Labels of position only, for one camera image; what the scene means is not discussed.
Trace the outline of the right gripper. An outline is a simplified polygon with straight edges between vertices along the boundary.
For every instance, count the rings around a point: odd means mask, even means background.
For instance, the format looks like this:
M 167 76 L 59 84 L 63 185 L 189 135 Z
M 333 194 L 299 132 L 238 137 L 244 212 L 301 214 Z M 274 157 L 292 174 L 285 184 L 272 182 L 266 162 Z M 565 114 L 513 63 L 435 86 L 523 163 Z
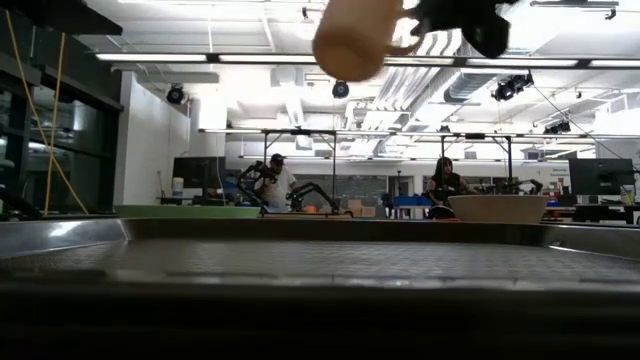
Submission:
M 410 10 L 419 36 L 433 31 L 462 29 L 466 41 L 483 57 L 498 58 L 508 47 L 511 24 L 498 8 L 518 0 L 419 0 Z

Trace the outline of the orange cup with handle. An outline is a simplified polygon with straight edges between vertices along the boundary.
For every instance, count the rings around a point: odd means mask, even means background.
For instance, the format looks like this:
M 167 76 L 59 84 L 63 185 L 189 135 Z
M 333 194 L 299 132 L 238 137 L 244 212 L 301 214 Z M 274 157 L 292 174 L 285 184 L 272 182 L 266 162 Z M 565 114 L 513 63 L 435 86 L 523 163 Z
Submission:
M 367 81 L 380 72 L 386 56 L 405 56 L 420 48 L 422 28 L 416 42 L 392 44 L 397 23 L 415 17 L 403 0 L 329 0 L 312 40 L 313 56 L 337 80 Z

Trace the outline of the beige bowl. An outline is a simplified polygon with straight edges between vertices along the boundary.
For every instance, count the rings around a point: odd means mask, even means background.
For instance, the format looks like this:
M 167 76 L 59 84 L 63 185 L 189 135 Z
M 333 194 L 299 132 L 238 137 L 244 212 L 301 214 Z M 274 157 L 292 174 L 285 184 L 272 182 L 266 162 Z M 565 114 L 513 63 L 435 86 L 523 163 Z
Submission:
M 539 195 L 460 195 L 449 198 L 456 217 L 465 222 L 538 224 L 548 198 Z

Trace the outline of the green plate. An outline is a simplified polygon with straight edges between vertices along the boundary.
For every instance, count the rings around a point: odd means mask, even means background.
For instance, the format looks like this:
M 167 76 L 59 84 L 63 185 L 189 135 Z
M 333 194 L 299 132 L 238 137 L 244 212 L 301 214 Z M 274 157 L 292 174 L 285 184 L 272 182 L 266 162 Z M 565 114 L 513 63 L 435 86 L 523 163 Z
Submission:
M 116 205 L 115 212 L 127 219 L 212 219 L 212 218 L 257 218 L 258 207 L 236 206 L 179 206 L 179 205 Z

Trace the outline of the person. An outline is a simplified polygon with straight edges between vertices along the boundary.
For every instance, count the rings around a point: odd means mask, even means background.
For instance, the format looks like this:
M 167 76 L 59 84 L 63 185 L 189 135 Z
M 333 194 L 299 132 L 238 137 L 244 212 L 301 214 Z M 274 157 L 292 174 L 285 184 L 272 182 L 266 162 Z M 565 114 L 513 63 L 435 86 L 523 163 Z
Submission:
M 289 212 L 291 202 L 286 196 L 294 189 L 296 178 L 284 163 L 285 158 L 275 153 L 269 161 L 269 169 L 275 174 L 275 179 L 261 178 L 255 185 L 257 196 L 267 204 L 269 212 Z
M 436 163 L 434 174 L 427 181 L 425 197 L 431 201 L 432 206 L 426 216 L 429 220 L 454 219 L 449 198 L 474 194 L 476 191 L 453 171 L 453 161 L 448 157 L 441 157 Z

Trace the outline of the cardboard box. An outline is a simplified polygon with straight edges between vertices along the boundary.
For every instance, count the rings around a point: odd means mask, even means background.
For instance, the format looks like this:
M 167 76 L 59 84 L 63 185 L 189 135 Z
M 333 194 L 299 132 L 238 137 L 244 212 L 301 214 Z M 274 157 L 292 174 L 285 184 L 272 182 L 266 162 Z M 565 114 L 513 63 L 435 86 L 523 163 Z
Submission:
M 365 206 L 359 199 L 350 199 L 347 205 L 354 217 L 374 218 L 376 216 L 376 207 Z

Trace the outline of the dark computer monitor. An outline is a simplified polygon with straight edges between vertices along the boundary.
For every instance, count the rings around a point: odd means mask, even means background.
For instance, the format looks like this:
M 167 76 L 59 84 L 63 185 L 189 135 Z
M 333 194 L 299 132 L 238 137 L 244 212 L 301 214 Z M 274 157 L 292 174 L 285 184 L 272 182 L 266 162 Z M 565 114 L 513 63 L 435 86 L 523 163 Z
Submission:
M 185 188 L 220 189 L 226 177 L 224 157 L 175 157 L 173 177 L 182 178 Z
M 636 183 L 631 159 L 570 159 L 569 175 L 573 195 L 620 195 Z

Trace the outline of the overhead light bar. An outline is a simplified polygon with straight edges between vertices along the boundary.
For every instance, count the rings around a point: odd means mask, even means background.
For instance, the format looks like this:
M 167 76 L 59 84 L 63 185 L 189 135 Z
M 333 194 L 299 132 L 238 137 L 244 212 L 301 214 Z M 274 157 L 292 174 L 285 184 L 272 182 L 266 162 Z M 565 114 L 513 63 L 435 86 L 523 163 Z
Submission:
M 234 53 L 96 53 L 100 61 L 150 64 L 228 64 L 228 65 L 316 65 L 312 55 L 234 54 Z M 389 56 L 385 66 L 454 67 L 547 70 L 640 70 L 640 58 L 543 58 L 506 57 L 488 59 L 462 56 Z

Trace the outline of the dark glass window partition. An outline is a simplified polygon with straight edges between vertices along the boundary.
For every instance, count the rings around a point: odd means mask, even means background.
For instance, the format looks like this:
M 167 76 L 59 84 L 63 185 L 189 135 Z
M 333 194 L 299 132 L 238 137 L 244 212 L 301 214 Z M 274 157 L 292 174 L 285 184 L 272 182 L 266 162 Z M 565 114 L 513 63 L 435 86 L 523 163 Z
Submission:
M 38 84 L 0 70 L 0 184 L 51 214 L 109 213 L 113 205 L 121 75 L 71 36 L 0 30 L 0 58 Z

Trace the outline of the black background station frame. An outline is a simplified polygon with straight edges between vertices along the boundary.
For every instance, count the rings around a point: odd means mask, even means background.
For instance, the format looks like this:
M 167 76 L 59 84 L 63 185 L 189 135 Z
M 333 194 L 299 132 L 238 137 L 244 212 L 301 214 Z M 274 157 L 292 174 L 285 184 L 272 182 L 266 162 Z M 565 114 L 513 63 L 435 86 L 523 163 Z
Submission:
M 302 128 L 293 128 L 293 129 L 261 129 L 259 131 L 260 134 L 264 135 L 264 145 L 263 145 L 263 160 L 266 161 L 267 149 L 271 146 L 268 142 L 268 138 L 271 134 L 277 134 L 278 138 L 282 135 L 290 135 L 290 136 L 307 136 L 307 137 L 320 137 L 325 143 L 328 144 L 330 149 L 332 150 L 332 198 L 336 198 L 336 161 L 337 161 L 337 140 L 338 135 L 335 130 L 318 130 L 318 129 L 302 129 Z
M 487 138 L 493 140 L 502 150 L 507 154 L 508 158 L 504 161 L 508 169 L 508 177 L 501 186 L 482 187 L 480 190 L 474 190 L 470 188 L 462 178 L 459 179 L 456 186 L 451 187 L 446 183 L 446 169 L 447 166 L 445 158 L 445 148 L 442 148 L 442 179 L 440 185 L 434 188 L 435 192 L 440 192 L 446 196 L 454 195 L 487 195 L 489 191 L 494 194 L 512 194 L 516 188 L 516 183 L 513 178 L 513 159 L 512 159 L 512 136 L 508 135 L 490 135 L 484 133 L 452 133 L 451 137 L 459 139 L 463 137 L 465 140 L 485 140 Z

